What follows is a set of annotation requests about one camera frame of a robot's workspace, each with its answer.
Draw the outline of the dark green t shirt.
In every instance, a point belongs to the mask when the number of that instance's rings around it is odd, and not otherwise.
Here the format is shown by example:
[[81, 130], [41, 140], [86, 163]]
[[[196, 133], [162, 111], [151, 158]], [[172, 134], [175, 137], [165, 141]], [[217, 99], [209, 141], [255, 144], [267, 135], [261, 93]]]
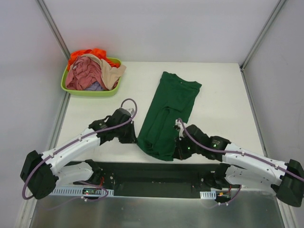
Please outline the dark green t shirt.
[[185, 81], [176, 74], [163, 72], [140, 133], [137, 145], [147, 155], [172, 161], [175, 151], [175, 121], [187, 122], [201, 84]]

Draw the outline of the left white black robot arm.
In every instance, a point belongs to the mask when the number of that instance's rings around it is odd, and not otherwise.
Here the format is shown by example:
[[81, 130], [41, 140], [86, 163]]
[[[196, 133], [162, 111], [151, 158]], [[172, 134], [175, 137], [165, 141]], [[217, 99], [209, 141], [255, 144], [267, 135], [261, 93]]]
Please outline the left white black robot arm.
[[77, 137], [62, 146], [38, 153], [33, 150], [25, 159], [20, 177], [25, 189], [29, 189], [32, 197], [40, 200], [48, 196], [56, 187], [82, 183], [101, 186], [102, 169], [92, 159], [76, 165], [68, 165], [73, 159], [94, 149], [105, 142], [117, 138], [120, 143], [135, 143], [133, 118], [137, 111], [115, 110], [104, 119], [95, 120]]

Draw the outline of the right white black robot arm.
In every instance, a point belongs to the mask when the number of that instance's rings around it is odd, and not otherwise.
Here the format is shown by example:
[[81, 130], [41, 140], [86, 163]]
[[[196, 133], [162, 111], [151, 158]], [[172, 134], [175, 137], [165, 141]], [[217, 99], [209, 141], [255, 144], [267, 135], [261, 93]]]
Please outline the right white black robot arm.
[[220, 136], [208, 136], [196, 125], [180, 119], [174, 157], [180, 160], [199, 154], [218, 161], [217, 168], [203, 178], [206, 185], [218, 190], [227, 185], [257, 188], [275, 195], [283, 203], [301, 207], [304, 198], [304, 169], [300, 162], [267, 158], [245, 150]]

